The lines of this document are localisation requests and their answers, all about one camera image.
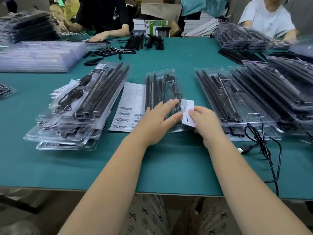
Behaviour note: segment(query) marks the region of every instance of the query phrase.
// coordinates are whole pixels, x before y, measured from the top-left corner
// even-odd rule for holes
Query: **person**
[[[283,41],[296,38],[296,28],[282,0],[252,0],[245,8],[239,24],[252,27],[270,38],[283,37]]]
[[[147,147],[157,144],[167,130],[182,118],[179,112],[164,120],[177,103],[178,100],[170,100],[165,104],[160,102],[153,110],[147,109],[87,190],[59,234],[169,235],[162,197],[134,193]],[[195,220],[198,227],[189,229],[189,234],[312,235],[248,165],[225,136],[213,111],[195,106],[189,114],[195,121],[196,132],[202,136],[204,146],[209,151],[226,198],[203,201],[204,213],[198,214],[198,220]]]
[[[84,28],[96,28],[91,42],[100,42],[108,37],[123,37],[130,34],[129,17],[125,0],[81,0],[75,23],[64,20],[60,27],[71,32]]]
[[[14,14],[18,11],[18,5],[14,0],[1,0],[1,3],[6,6],[9,14]]]

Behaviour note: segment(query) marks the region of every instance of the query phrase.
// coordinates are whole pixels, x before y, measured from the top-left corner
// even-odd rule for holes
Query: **teal table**
[[[236,65],[217,53],[219,46],[214,39],[170,38],[165,39],[164,46],[164,51],[142,49],[136,55],[123,55],[122,61],[132,64],[128,81],[143,84],[146,72],[174,68],[184,98],[208,106],[195,80],[194,68]],[[118,55],[106,60],[120,61]],[[0,74],[0,82],[18,91],[0,101],[0,186],[86,190],[127,135],[108,131],[119,96],[94,152],[36,150],[36,143],[23,140],[25,133],[35,125],[37,114],[51,101],[49,93],[92,69],[85,67],[83,62],[78,62],[67,74]],[[281,144],[280,196],[313,200],[313,146],[300,142],[299,138],[286,138]],[[241,146],[242,143],[236,142],[235,145]],[[276,168],[278,146],[269,142],[268,148]],[[272,179],[268,162],[258,149],[244,157],[263,180]],[[222,195],[209,154],[193,131],[168,134],[158,145],[147,150],[136,191]]]

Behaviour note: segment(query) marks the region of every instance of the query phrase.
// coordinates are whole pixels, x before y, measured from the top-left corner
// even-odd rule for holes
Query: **finger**
[[[159,108],[161,105],[163,105],[163,102],[159,102],[159,103],[154,107],[154,109],[155,109],[155,108]]]
[[[169,100],[163,106],[161,107],[161,111],[163,116],[165,117],[173,108],[174,106],[179,102],[178,99],[176,100]]]
[[[197,122],[198,119],[201,117],[201,114],[195,110],[189,110],[188,113],[195,122]]]
[[[208,108],[203,106],[194,106],[194,110],[199,112],[200,114],[203,114]]]
[[[182,119],[182,112],[173,114],[170,118],[161,123],[161,126],[167,131]]]

